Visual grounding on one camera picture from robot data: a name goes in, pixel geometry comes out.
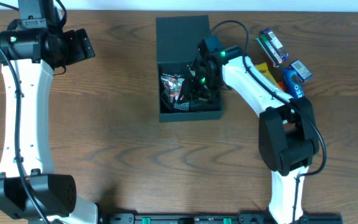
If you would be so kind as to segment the dark green box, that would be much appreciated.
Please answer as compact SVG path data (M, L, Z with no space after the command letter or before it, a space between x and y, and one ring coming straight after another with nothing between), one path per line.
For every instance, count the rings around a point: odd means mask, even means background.
M189 66L199 55L198 44L209 34L209 17L179 16L156 18L157 73L159 93L159 121L199 121L220 119L223 115L223 100L218 105L190 103L189 112L171 113L161 100L163 73L190 74Z

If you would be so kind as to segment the yellow Hacks candy bag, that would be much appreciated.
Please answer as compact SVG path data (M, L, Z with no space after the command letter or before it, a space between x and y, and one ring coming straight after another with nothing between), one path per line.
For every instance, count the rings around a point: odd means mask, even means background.
M270 73L270 70L269 70L268 65L266 63L258 64L255 67L273 85L275 85L278 89L282 90L281 86L276 82L276 80L274 79L273 75Z

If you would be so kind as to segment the black red snack packet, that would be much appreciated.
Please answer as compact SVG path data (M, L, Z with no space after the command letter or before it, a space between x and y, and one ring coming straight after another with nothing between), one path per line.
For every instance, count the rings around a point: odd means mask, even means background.
M160 95L162 102L171 113L189 112L190 103L185 98L183 84L185 76L175 73L163 73L160 81L163 91Z

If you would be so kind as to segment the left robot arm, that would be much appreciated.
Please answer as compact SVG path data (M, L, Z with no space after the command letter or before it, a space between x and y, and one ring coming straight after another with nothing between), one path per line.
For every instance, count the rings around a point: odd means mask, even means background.
M97 223L98 206L77 194L72 176L55 173L48 127L55 69L93 58L91 42L84 29L63 30L61 1L20 0L17 11L0 33L6 91L0 211L30 223Z

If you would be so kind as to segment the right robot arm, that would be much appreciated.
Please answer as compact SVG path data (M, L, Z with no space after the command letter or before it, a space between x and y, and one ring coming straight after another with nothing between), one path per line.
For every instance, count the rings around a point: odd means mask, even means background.
M238 46L224 48L217 36L200 40L189 66L191 88L204 96L223 85L234 89L259 118L259 152L272 173L268 205L276 223L296 223L303 216L301 194L318 151L310 102L295 99L274 85Z

